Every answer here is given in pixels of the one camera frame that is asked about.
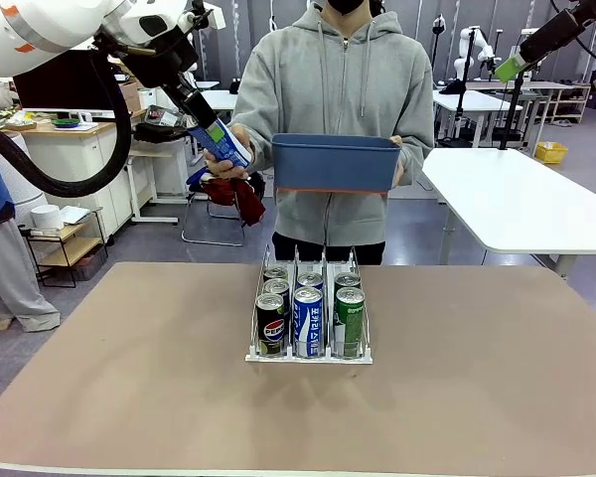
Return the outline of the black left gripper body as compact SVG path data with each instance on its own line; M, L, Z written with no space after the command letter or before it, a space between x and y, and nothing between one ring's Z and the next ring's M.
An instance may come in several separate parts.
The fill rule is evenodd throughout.
M119 59L144 86L150 88L177 87L181 75L199 58L194 45L178 26L151 41L147 49L154 50L155 54L127 50L119 54Z

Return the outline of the person's right hand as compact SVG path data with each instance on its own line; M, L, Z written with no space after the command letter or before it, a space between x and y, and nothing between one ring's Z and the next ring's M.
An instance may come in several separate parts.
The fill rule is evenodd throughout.
M236 124L230 128L234 137L248 151L250 158L254 158L254 152L250 144L247 130L241 125ZM249 177L248 172L241 166L234 166L229 160L219 161L208 149L204 150L206 166L210 174L220 179L243 179Z

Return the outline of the person's left hand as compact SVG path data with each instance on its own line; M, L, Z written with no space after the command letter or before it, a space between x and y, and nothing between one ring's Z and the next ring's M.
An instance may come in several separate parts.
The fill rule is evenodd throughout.
M398 159L397 159L397 162L395 165L395 170L393 173L392 185L391 185L391 188L395 189L396 187L399 186L400 181L401 181L402 177L404 176L404 173L406 170L405 161L403 160L403 149L402 149L403 140L399 135L391 136L389 138L389 140L399 148Z

